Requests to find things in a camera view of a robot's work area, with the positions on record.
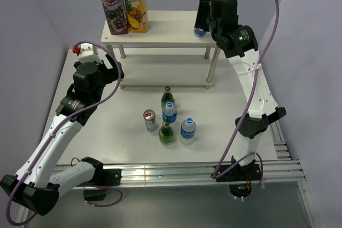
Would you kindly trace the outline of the Red Bull can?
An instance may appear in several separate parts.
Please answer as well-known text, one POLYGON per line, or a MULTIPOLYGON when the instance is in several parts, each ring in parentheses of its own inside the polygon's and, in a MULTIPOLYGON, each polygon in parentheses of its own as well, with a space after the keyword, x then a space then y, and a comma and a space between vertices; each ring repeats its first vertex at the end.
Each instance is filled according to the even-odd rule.
POLYGON ((203 29, 200 29, 200 28, 195 28, 193 30, 193 32, 197 37, 204 37, 207 33, 206 31, 204 31, 203 29))

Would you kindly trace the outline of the green glass bottle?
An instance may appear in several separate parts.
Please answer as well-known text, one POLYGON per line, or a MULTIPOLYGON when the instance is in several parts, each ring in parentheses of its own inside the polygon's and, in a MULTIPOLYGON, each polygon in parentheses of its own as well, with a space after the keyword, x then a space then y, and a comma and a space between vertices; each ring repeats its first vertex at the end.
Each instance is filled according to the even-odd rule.
POLYGON ((163 121, 159 129, 159 140, 163 145, 170 145, 174 139, 174 132, 168 121, 163 121))
POLYGON ((164 94, 162 95, 162 98, 161 98, 161 108, 164 108, 168 102, 172 102, 173 104, 175 103, 175 98, 173 94, 171 93, 170 86, 165 87, 164 94))

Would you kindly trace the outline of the silver energy can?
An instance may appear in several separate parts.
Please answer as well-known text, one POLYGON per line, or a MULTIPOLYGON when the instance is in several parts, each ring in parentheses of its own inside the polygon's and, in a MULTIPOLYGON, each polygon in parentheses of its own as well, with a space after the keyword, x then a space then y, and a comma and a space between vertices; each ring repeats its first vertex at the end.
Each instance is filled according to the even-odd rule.
POLYGON ((153 132, 157 129, 156 114, 153 110, 145 110, 143 113, 143 118, 147 131, 153 132))

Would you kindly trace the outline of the Pocari water bottle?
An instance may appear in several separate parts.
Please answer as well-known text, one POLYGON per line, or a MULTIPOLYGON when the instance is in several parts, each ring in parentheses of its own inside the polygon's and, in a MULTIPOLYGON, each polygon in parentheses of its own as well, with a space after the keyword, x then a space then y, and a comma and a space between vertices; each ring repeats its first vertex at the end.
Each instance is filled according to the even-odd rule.
POLYGON ((186 118, 181 124, 180 141, 183 145, 189 146, 194 141, 196 133, 196 123, 193 118, 186 118))
POLYGON ((174 123, 176 121, 177 109, 173 102, 166 102, 165 106, 162 108, 162 119, 169 123, 174 123))

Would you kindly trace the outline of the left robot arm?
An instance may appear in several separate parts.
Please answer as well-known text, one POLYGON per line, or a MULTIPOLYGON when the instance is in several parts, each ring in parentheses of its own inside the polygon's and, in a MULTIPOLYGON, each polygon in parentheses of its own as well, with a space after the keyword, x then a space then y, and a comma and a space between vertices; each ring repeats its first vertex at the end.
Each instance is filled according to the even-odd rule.
POLYGON ((113 54, 106 54, 106 58, 112 68, 107 68, 98 56, 74 63, 74 82, 56 109, 50 129, 26 163, 14 175, 1 179, 1 188, 9 196, 8 208, 15 202, 44 216, 74 187, 104 184, 103 163, 91 157, 56 175, 52 172, 75 135, 105 102, 105 86, 120 81, 124 75, 113 54))

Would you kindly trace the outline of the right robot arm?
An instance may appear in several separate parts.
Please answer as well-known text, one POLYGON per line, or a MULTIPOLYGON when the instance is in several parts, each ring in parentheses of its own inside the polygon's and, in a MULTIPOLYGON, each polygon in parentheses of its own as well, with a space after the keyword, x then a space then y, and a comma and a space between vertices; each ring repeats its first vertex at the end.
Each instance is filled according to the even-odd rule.
POLYGON ((247 104, 235 120, 236 135, 243 142, 231 158, 231 165, 221 170, 217 164, 212 177, 246 178, 255 168, 259 140, 273 122, 284 117, 286 110, 274 100, 262 70, 261 56, 254 31, 238 23, 237 0, 199 0, 195 28, 209 32, 216 46, 233 66, 243 88, 247 104))

